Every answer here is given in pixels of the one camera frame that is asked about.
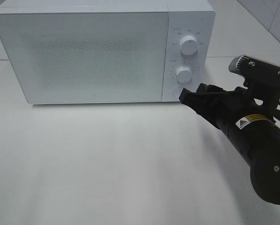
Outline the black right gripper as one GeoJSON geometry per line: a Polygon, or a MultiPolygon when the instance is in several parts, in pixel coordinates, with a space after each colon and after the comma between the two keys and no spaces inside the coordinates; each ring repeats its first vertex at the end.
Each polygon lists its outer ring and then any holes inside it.
{"type": "Polygon", "coordinates": [[[196,92],[183,89],[179,101],[199,115],[210,113],[212,125],[221,131],[240,126],[239,120],[255,112],[255,101],[246,96],[246,89],[236,87],[226,91],[221,87],[201,83],[196,92]]]}

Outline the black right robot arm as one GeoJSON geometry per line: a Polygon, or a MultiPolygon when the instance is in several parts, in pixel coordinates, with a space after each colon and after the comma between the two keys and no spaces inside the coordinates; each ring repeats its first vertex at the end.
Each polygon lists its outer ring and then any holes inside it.
{"type": "Polygon", "coordinates": [[[200,84],[179,101],[220,130],[250,167],[251,184],[264,201],[280,205],[280,128],[246,90],[200,84]]]}

